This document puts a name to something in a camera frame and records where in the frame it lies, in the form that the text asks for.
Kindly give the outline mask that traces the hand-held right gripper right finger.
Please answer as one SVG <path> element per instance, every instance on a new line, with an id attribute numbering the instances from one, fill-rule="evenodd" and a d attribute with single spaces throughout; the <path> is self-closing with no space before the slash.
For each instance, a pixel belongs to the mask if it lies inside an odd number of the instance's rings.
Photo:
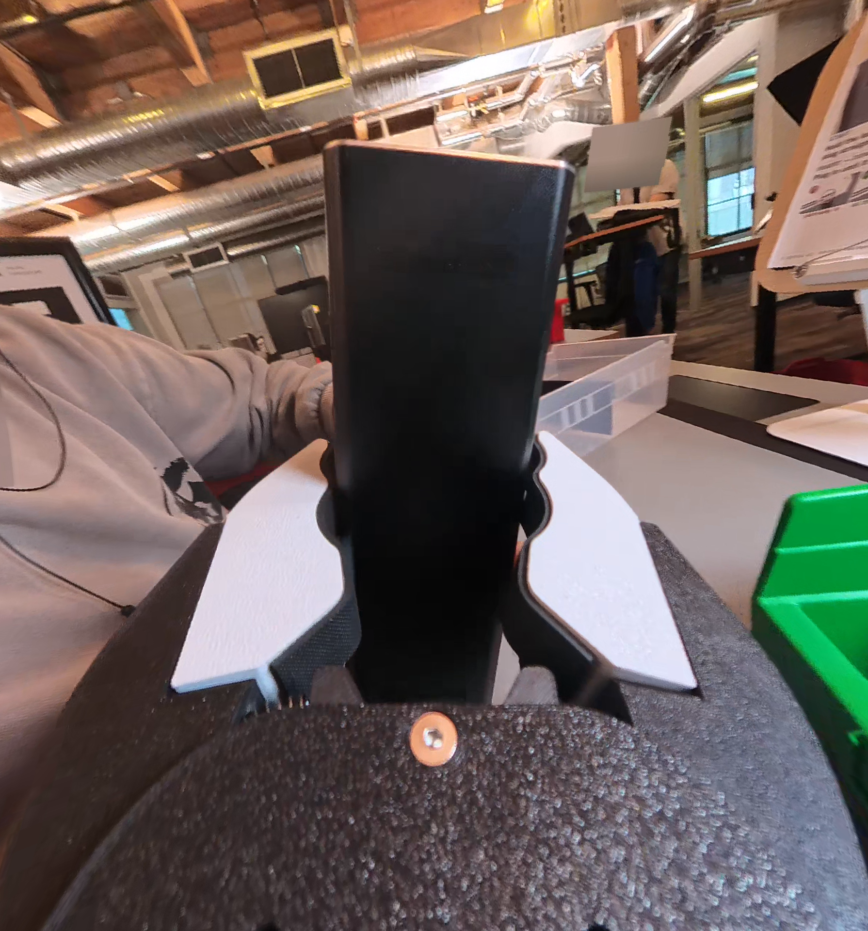
<path id="1" fill-rule="evenodd" d="M 521 666 L 547 669 L 564 704 L 595 705 L 620 684 L 695 693 L 687 654 L 632 508 L 556 436 L 537 433 L 525 539 L 502 610 Z"/>

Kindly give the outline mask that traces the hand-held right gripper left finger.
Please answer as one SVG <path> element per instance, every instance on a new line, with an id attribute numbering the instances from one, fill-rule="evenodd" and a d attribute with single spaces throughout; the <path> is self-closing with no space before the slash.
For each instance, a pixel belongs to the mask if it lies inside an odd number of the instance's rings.
<path id="1" fill-rule="evenodd" d="M 309 700 L 315 674 L 353 656 L 360 622 L 333 464 L 330 444 L 316 440 L 230 512 L 172 673 L 175 692 L 252 682 L 269 705 Z"/>

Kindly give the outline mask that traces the clear plastic bin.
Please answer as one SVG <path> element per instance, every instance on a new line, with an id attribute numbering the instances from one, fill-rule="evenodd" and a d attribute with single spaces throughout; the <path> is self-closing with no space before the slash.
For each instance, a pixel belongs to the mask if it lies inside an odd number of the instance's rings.
<path id="1" fill-rule="evenodd" d="M 558 343 L 547 352 L 535 431 L 579 456 L 667 403 L 674 334 Z"/>

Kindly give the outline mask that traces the green plastic bin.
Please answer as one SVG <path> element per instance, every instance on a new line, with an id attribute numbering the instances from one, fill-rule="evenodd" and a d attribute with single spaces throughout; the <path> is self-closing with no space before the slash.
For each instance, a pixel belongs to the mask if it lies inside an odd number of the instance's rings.
<path id="1" fill-rule="evenodd" d="M 754 591 L 753 632 L 868 810 L 868 484 L 789 498 Z"/>

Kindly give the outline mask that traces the dark grey usb hub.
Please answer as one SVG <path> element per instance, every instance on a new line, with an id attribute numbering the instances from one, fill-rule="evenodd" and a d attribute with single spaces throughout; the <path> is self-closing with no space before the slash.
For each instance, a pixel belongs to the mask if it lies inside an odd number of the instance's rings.
<path id="1" fill-rule="evenodd" d="M 485 704 L 576 173 L 354 141 L 323 168 L 350 669 L 370 703 Z"/>

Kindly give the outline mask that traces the person's grey hoodie torso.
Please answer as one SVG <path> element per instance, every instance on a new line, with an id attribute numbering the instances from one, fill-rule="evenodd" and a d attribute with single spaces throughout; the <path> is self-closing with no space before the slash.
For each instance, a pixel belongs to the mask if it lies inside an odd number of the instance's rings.
<path id="1" fill-rule="evenodd" d="M 219 515 L 204 481 L 249 457 L 202 435 L 50 428 L 0 491 L 0 847 L 56 716 L 135 605 Z"/>

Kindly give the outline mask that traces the dark computer monitor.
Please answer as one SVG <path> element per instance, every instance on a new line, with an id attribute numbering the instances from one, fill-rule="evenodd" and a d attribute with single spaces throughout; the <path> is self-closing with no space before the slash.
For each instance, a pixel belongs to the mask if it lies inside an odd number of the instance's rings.
<path id="1" fill-rule="evenodd" d="M 276 289 L 258 302 L 275 358 L 310 352 L 332 358 L 331 313 L 327 278 L 304 279 Z"/>

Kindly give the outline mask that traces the black office chair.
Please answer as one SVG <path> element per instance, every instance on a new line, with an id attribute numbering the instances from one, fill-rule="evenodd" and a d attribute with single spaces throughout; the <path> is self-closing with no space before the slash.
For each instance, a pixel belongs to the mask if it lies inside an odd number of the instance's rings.
<path id="1" fill-rule="evenodd" d="M 574 296 L 576 304 L 567 311 L 564 325 L 572 330 L 607 330 L 612 325 L 611 315 L 604 301 L 604 295 L 591 284 L 577 283 Z"/>

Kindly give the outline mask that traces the red plastic bin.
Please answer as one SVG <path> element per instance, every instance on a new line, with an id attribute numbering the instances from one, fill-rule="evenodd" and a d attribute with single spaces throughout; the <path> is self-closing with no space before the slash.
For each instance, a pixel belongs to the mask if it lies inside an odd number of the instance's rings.
<path id="1" fill-rule="evenodd" d="M 868 360 L 864 358 L 809 357 L 777 371 L 780 375 L 868 388 Z"/>

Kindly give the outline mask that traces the wooden standing desk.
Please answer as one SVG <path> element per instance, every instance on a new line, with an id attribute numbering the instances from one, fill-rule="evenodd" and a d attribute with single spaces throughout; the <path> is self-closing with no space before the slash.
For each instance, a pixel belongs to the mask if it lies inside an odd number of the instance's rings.
<path id="1" fill-rule="evenodd" d="M 657 224 L 664 218 L 668 209 L 670 209 L 673 213 L 673 220 L 676 220 L 679 217 L 678 208 L 671 202 L 653 204 L 655 213 L 652 215 L 648 215 L 646 213 L 648 210 L 648 205 L 627 205 L 626 208 L 628 210 L 642 210 L 643 215 L 639 220 L 628 223 L 626 225 L 614 225 L 612 218 L 614 213 L 620 211 L 620 207 L 618 207 L 612 215 L 603 217 L 603 219 L 597 221 L 591 221 L 584 215 L 571 218 L 571 220 L 568 221 L 570 234 L 568 235 L 565 243 L 563 257 L 568 310 L 570 307 L 573 307 L 576 304 L 576 297 L 574 296 L 575 285 L 577 284 L 575 264 L 578 260 L 590 257 L 594 253 L 601 250 L 604 246 L 608 246 L 610 251 L 610 248 L 616 239 L 620 239 L 626 236 L 629 231 L 635 228 L 644 228 L 649 225 Z M 611 315 L 610 322 L 613 325 L 619 321 L 624 323 L 624 319 L 618 313 L 618 311 L 615 310 L 606 300 L 606 268 L 609 251 L 605 261 L 601 292 L 604 295 L 603 299 L 608 307 L 609 314 Z"/>

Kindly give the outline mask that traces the wooden desk black legs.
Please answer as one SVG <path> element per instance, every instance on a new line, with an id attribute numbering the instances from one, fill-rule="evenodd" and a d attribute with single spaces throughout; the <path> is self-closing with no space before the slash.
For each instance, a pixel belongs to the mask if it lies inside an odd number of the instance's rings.
<path id="1" fill-rule="evenodd" d="M 720 244 L 697 249 L 690 253 L 688 257 L 692 261 L 701 262 L 726 254 L 756 253 L 762 240 L 763 236 L 761 235 L 731 239 Z M 758 284 L 756 305 L 753 311 L 754 370 L 762 373 L 772 373 L 776 370 L 777 293 L 765 288 L 762 284 Z"/>

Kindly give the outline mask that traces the framed tag sign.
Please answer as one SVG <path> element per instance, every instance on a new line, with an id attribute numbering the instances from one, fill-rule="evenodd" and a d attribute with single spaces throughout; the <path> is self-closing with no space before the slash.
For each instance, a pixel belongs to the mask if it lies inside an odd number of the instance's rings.
<path id="1" fill-rule="evenodd" d="M 116 321 L 68 238 L 0 239 L 0 305 L 74 324 Z"/>

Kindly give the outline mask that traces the ceiling vent grille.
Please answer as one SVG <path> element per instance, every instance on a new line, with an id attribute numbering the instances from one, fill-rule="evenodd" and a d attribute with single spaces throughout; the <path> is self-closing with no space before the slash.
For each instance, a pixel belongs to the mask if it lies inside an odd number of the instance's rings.
<path id="1" fill-rule="evenodd" d="M 243 51 L 256 97 L 265 109 L 299 103 L 353 85 L 338 30 L 318 32 Z"/>

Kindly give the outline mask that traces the silver air duct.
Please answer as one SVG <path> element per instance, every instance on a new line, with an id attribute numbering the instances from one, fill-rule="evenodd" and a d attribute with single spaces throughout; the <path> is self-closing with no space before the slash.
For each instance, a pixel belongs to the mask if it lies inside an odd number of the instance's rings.
<path id="1" fill-rule="evenodd" d="M 260 102 L 248 78 L 136 102 L 116 113 L 0 143 L 0 181 L 33 199 L 46 199 L 207 152 L 308 131 L 414 100 L 421 74 L 453 59 L 452 53 L 416 45 L 376 49 L 360 61 L 348 61 L 355 69 L 352 86 L 274 108 Z"/>
<path id="2" fill-rule="evenodd" d="M 140 244 L 146 239 L 243 217 L 255 209 L 323 192 L 323 159 L 310 157 L 187 192 L 170 193 L 28 235 L 70 239 L 82 254 Z"/>

